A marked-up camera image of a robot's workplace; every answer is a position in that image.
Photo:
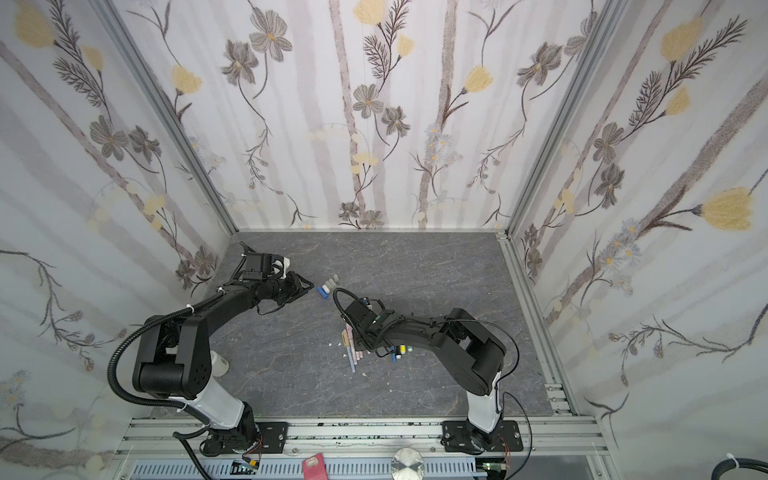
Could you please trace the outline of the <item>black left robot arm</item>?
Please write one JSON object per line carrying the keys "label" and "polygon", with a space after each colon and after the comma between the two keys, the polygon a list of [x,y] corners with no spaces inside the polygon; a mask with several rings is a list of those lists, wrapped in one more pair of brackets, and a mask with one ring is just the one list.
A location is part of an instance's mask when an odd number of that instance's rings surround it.
{"label": "black left robot arm", "polygon": [[264,301],[282,309],[313,288],[288,258],[245,246],[237,268],[212,296],[152,316],[122,341],[108,363],[108,385],[128,403],[174,408],[199,420],[206,456],[258,449],[264,440],[252,408],[214,378],[210,338]]}

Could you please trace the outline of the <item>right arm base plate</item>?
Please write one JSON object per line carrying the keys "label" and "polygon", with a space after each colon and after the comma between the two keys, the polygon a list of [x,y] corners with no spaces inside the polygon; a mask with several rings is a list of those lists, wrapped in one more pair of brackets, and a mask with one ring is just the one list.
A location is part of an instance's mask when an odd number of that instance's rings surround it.
{"label": "right arm base plate", "polygon": [[490,433],[473,426],[468,420],[443,421],[440,443],[446,452],[481,455],[524,450],[518,423],[501,420]]}

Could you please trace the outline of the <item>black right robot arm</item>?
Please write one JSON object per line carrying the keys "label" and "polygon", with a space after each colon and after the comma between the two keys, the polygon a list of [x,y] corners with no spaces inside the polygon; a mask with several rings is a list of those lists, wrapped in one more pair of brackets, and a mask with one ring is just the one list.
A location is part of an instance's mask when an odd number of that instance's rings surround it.
{"label": "black right robot arm", "polygon": [[448,453],[479,456],[524,450],[518,424],[506,420],[499,383],[507,349],[480,320],[461,308],[438,317],[413,317],[382,301],[338,288],[332,292],[355,347],[393,353],[400,346],[432,352],[467,395],[467,417],[441,424],[440,443]]}

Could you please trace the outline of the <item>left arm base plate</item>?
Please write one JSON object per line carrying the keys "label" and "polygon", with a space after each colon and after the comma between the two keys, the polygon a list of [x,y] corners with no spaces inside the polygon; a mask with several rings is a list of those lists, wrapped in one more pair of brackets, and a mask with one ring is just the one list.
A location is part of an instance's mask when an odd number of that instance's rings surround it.
{"label": "left arm base plate", "polygon": [[256,422],[233,429],[212,429],[200,445],[207,457],[222,454],[282,454],[287,440],[287,422]]}

